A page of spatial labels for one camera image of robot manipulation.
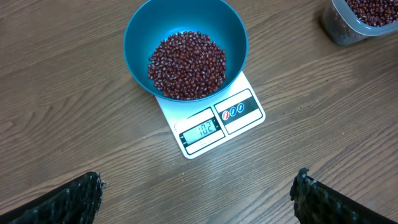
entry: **wood grain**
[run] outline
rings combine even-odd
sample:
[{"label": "wood grain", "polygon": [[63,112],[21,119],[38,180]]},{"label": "wood grain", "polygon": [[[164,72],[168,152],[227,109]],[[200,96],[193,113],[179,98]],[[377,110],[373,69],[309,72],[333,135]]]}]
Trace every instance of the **wood grain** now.
[{"label": "wood grain", "polygon": [[326,1],[229,0],[267,119],[185,159],[123,59],[144,0],[0,2],[0,214],[95,170],[95,223],[297,223],[302,167],[398,221],[398,33],[338,47]]}]

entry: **wooden surface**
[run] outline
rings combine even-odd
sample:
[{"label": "wooden surface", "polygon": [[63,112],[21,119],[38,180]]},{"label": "wooden surface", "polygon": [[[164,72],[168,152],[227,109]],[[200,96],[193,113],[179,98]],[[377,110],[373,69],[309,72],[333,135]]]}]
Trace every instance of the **wooden surface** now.
[{"label": "wooden surface", "polygon": [[398,32],[342,48],[326,1],[229,0],[267,118],[190,161],[124,63],[143,2],[0,2],[0,213],[95,170],[110,183],[95,223],[297,223],[308,167],[398,221]]}]

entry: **scale platform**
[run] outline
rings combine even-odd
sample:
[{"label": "scale platform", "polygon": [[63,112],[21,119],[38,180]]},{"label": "scale platform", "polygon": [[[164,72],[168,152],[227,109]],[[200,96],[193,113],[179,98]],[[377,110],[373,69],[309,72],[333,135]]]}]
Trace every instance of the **scale platform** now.
[{"label": "scale platform", "polygon": [[261,124],[266,114],[241,72],[221,93],[193,103],[156,97],[182,154],[193,159]]}]

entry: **blue bowl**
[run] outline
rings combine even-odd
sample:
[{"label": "blue bowl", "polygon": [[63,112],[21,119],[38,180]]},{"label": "blue bowl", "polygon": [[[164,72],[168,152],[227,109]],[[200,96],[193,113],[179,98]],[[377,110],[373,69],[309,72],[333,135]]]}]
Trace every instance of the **blue bowl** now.
[{"label": "blue bowl", "polygon": [[207,34],[226,52],[226,80],[210,98],[225,90],[238,77],[248,56],[248,34],[238,13],[222,0],[150,0],[131,18],[124,35],[124,58],[136,81],[148,92],[166,100],[147,77],[148,58],[162,39],[178,31]]}]

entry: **bowl rim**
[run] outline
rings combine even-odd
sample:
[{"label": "bowl rim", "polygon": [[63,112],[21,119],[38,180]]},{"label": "bowl rim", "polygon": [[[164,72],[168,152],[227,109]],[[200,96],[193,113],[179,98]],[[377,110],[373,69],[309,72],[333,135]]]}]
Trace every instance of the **bowl rim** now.
[{"label": "bowl rim", "polygon": [[224,3],[225,5],[227,5],[227,6],[235,13],[235,15],[238,17],[238,19],[239,19],[239,21],[241,22],[241,25],[242,25],[242,27],[243,27],[244,36],[245,36],[245,38],[246,38],[246,53],[245,53],[245,56],[244,56],[244,60],[243,60],[243,63],[242,63],[242,67],[240,68],[239,72],[238,72],[237,74],[235,74],[235,77],[234,77],[234,79],[231,81],[231,83],[229,83],[228,85],[226,85],[222,90],[216,91],[215,93],[212,93],[212,94],[210,94],[210,95],[208,95],[208,96],[205,96],[204,98],[195,99],[195,100],[176,100],[176,99],[173,99],[173,98],[171,98],[171,97],[166,97],[166,96],[164,96],[164,95],[161,95],[161,94],[157,94],[157,93],[152,92],[152,90],[150,90],[150,89],[148,89],[147,87],[145,87],[145,85],[143,85],[143,84],[137,79],[136,75],[132,72],[129,63],[127,62],[127,57],[126,57],[126,36],[127,36],[127,31],[129,30],[131,21],[133,20],[134,16],[136,16],[136,14],[137,14],[147,3],[151,2],[151,1],[156,1],[156,0],[148,0],[148,1],[146,1],[142,6],[140,6],[140,7],[137,9],[137,11],[132,15],[132,17],[131,17],[131,19],[130,19],[128,25],[126,26],[126,30],[124,31],[124,37],[123,37],[123,55],[124,55],[124,61],[125,61],[125,63],[126,63],[126,65],[127,65],[128,69],[129,69],[129,71],[130,71],[132,77],[136,80],[136,82],[138,82],[138,84],[140,84],[140,86],[143,87],[143,89],[145,89],[146,91],[148,91],[150,94],[152,94],[152,95],[154,95],[154,96],[157,96],[157,97],[162,98],[162,99],[165,99],[165,100],[170,100],[170,101],[180,102],[180,103],[192,103],[192,102],[197,102],[197,101],[201,101],[201,100],[207,100],[207,99],[209,99],[209,98],[211,98],[211,97],[213,97],[213,96],[215,96],[215,95],[221,93],[222,91],[228,89],[228,87],[231,86],[232,83],[237,79],[237,77],[238,77],[239,74],[242,72],[242,70],[243,70],[243,68],[244,68],[244,66],[245,66],[245,64],[246,64],[246,60],[248,59],[248,52],[249,52],[249,37],[248,37],[248,32],[247,32],[247,30],[246,30],[246,27],[244,26],[244,22],[243,22],[243,20],[241,19],[241,17],[239,16],[239,14],[235,11],[234,8],[232,8],[232,6],[230,6],[230,5],[229,5],[227,2],[225,2],[224,0],[219,0],[219,1],[221,1],[222,3]]}]

